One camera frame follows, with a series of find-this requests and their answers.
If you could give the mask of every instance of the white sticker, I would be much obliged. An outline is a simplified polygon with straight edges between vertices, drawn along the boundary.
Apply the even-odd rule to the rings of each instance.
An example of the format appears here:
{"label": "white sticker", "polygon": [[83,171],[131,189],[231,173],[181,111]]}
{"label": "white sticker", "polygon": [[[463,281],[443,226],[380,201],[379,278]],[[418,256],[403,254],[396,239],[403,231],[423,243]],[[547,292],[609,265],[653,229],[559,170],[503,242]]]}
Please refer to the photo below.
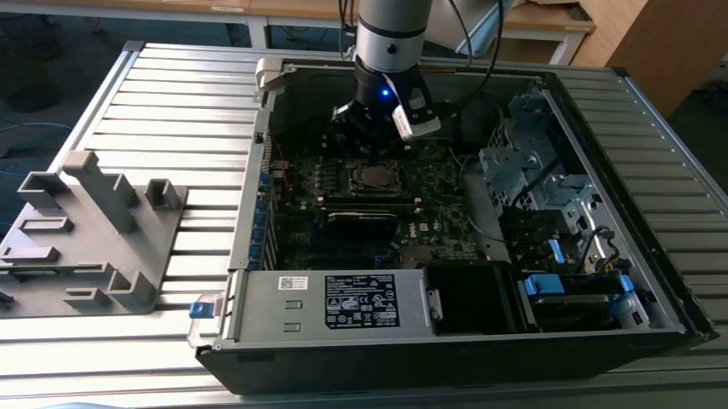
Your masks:
{"label": "white sticker", "polygon": [[279,290],[308,290],[308,277],[279,277]]}
{"label": "white sticker", "polygon": [[211,9],[212,9],[212,11],[224,11],[227,13],[241,13],[241,8],[239,8],[239,7],[212,6]]}

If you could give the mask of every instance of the wire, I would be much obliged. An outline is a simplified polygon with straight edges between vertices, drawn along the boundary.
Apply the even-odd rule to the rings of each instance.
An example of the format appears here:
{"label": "wire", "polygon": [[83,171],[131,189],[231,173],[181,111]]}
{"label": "wire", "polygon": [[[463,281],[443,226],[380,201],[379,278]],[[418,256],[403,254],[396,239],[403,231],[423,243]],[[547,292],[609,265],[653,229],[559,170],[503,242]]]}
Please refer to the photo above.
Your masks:
{"label": "wire", "polygon": [[455,156],[455,153],[453,152],[453,148],[449,147],[447,150],[450,151],[450,156],[451,156],[453,159],[455,160],[457,165],[462,168],[462,167],[463,167],[463,163],[462,163],[459,160],[457,160],[457,156]]}
{"label": "wire", "polygon": [[4,170],[0,170],[0,175],[18,176],[18,177],[25,177],[25,176],[26,176],[25,173],[13,173],[13,172],[6,172],[6,171],[4,171]]}
{"label": "wire", "polygon": [[507,242],[505,240],[501,240],[501,239],[497,239],[495,237],[493,236],[489,236],[481,229],[478,226],[475,226],[475,222],[473,221],[473,219],[470,219],[470,216],[469,215],[465,215],[465,218],[467,219],[467,222],[470,223],[470,226],[473,227],[473,229],[483,236],[486,236],[487,239],[493,240],[493,241],[497,241],[497,242],[501,242],[503,244],[506,244]]}
{"label": "wire", "polygon": [[601,265],[597,271],[598,274],[606,273],[606,271],[611,269],[611,263],[618,259],[618,248],[614,246],[614,243],[611,243],[611,239],[606,239],[606,245],[611,249],[613,253]]}
{"label": "wire", "polygon": [[586,243],[583,244],[583,250],[581,251],[581,256],[578,256],[577,261],[577,273],[583,270],[583,265],[586,263],[586,256],[589,255],[589,248],[591,247],[591,243],[594,242],[594,237],[601,231],[609,231],[609,228],[606,226],[597,226],[591,233],[589,234],[589,238],[586,239]]}
{"label": "wire", "polygon": [[529,182],[527,185],[523,186],[523,188],[521,189],[521,192],[518,193],[515,198],[510,201],[510,207],[515,207],[518,200],[522,199],[525,195],[533,190],[533,188],[538,186],[538,184],[546,179],[547,175],[550,174],[550,171],[554,169],[557,165],[558,165],[558,158],[554,158],[554,160],[550,161],[546,167],[541,169],[541,172],[535,176],[535,178]]}
{"label": "wire", "polygon": [[56,123],[52,123],[52,122],[28,122],[25,124],[14,124],[12,121],[5,121],[2,120],[2,122],[6,122],[8,124],[13,124],[5,128],[1,128],[0,129],[0,132],[5,132],[6,130],[14,130],[16,128],[21,128],[24,126],[36,126],[36,127],[42,127],[42,126],[52,126],[52,127],[57,127],[57,128],[62,128],[64,130],[68,130],[68,131],[72,131],[73,128],[68,125],[62,125],[62,124],[56,124]]}
{"label": "wire", "polygon": [[351,7],[348,9],[348,26],[354,28],[354,2],[356,0],[351,0]]}
{"label": "wire", "polygon": [[467,44],[467,62],[465,63],[465,69],[470,68],[470,65],[473,63],[473,44],[470,41],[470,33],[467,32],[467,27],[465,27],[463,17],[459,14],[459,10],[455,6],[455,0],[449,0],[450,7],[453,8],[453,11],[455,12],[457,20],[459,21],[459,26],[463,29],[465,34],[465,43]]}
{"label": "wire", "polygon": [[487,80],[493,76],[495,61],[498,60],[498,52],[501,51],[502,21],[505,19],[505,10],[502,6],[502,0],[495,0],[495,2],[498,3],[498,34],[495,35],[495,46],[493,50],[493,58],[490,60],[490,67],[487,68],[487,73],[486,76],[482,78],[482,82],[479,83],[478,87],[475,87],[475,90],[473,90],[473,93],[463,99],[462,103],[465,103],[470,98],[479,94],[479,91],[486,86]]}

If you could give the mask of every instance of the metal table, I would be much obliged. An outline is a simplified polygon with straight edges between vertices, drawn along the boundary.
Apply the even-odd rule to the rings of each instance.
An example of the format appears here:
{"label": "metal table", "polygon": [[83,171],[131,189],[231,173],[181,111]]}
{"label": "metal table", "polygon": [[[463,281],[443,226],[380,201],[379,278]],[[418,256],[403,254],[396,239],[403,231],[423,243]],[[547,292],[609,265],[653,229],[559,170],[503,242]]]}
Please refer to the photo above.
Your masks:
{"label": "metal table", "polygon": [[[132,184],[168,178],[189,187],[157,307],[144,316],[2,320],[0,406],[343,406],[507,397],[491,405],[513,407],[538,398],[558,407],[583,407],[586,402],[613,407],[637,399],[650,399],[650,406],[724,400],[728,337],[578,381],[344,395],[240,397],[225,391],[188,347],[187,307],[224,284],[256,114],[253,71],[258,59],[272,55],[338,58],[283,50],[125,46],[49,171],[57,171],[68,150],[88,149],[103,170],[123,172]],[[632,80],[607,69],[499,67],[549,70],[563,81],[662,245],[724,330],[728,200]],[[212,320],[204,321],[203,336],[215,331]]]}

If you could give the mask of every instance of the blue tab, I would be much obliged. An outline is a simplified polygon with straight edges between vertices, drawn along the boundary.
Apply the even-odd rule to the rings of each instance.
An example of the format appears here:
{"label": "blue tab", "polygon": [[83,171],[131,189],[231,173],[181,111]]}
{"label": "blue tab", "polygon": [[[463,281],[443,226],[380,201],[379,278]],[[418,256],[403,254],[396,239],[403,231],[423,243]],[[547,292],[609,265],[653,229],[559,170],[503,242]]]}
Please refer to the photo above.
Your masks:
{"label": "blue tab", "polygon": [[252,245],[249,247],[249,258],[260,258],[260,246],[259,245]]}
{"label": "blue tab", "polygon": [[255,241],[260,241],[263,239],[263,230],[259,228],[252,230],[252,234],[249,235]]}
{"label": "blue tab", "polygon": [[535,289],[535,283],[531,281],[531,277],[523,280],[525,294],[534,296],[538,293]]}
{"label": "blue tab", "polygon": [[192,302],[189,304],[189,318],[215,318],[215,303]]}
{"label": "blue tab", "polygon": [[634,284],[628,275],[618,276],[618,283],[622,285],[625,292],[634,291]]}
{"label": "blue tab", "polygon": [[558,240],[551,239],[547,241],[550,244],[550,249],[554,251],[554,258],[558,264],[563,264],[566,259],[563,258],[563,253],[561,252],[561,246],[558,245]]}
{"label": "blue tab", "polygon": [[534,274],[525,279],[525,292],[529,296],[554,296],[566,292],[558,274]]}

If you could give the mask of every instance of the warning label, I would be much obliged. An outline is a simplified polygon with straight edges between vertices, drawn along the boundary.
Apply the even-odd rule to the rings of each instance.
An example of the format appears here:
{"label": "warning label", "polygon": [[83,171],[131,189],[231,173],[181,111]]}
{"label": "warning label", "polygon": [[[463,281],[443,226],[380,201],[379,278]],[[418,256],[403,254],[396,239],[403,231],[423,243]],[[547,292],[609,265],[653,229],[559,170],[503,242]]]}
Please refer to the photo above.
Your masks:
{"label": "warning label", "polygon": [[399,326],[392,275],[326,276],[326,326],[332,330]]}

